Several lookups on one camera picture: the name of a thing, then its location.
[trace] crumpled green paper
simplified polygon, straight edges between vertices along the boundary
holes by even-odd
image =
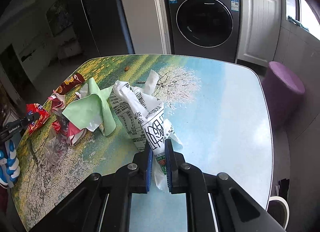
[[[107,99],[112,87],[100,90],[94,78],[88,80],[88,96],[70,103],[63,115],[77,128],[95,130],[101,123],[104,125],[102,134],[107,136],[116,128]]]

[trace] red snack wrapper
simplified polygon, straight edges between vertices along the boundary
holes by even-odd
[[[60,132],[61,125],[59,124],[58,121],[54,121],[51,125],[52,125],[53,129],[56,131],[56,133]]]
[[[76,73],[73,76],[67,78],[57,89],[57,93],[60,95],[65,95],[74,87],[79,86],[85,80],[80,73]]]
[[[50,114],[38,103],[35,104],[27,104],[26,105],[27,114],[30,115],[35,112],[39,112],[40,118],[34,122],[32,122],[28,129],[29,134],[31,135],[35,130],[42,127],[45,121],[49,118]]]

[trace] washing machine door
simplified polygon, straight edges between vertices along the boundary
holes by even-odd
[[[191,43],[216,47],[230,37],[233,21],[219,0],[185,0],[177,11],[177,25]]]

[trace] cabinet door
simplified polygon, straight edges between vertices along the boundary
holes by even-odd
[[[280,31],[281,0],[242,0],[242,26],[237,59],[267,67]]]

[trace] table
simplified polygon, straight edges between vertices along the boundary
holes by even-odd
[[[85,80],[94,77],[103,89],[118,79],[143,87],[150,69],[166,76],[154,95],[165,101],[165,117],[183,142],[183,147],[174,143],[174,150],[203,172],[228,173],[266,208],[272,184],[273,145],[258,76],[236,64],[174,55],[95,58],[75,72]],[[67,104],[81,87],[66,95]],[[47,101],[44,108],[49,111],[51,102]],[[17,150],[21,175],[12,195],[27,230],[90,173],[110,174],[132,161],[137,149],[114,112],[113,116],[113,133],[105,137],[99,129],[88,131],[48,171],[42,164],[43,146],[55,118],[51,116],[31,139],[24,134]],[[132,196],[130,231],[163,230],[187,231],[185,196],[160,191],[152,182],[147,195]]]

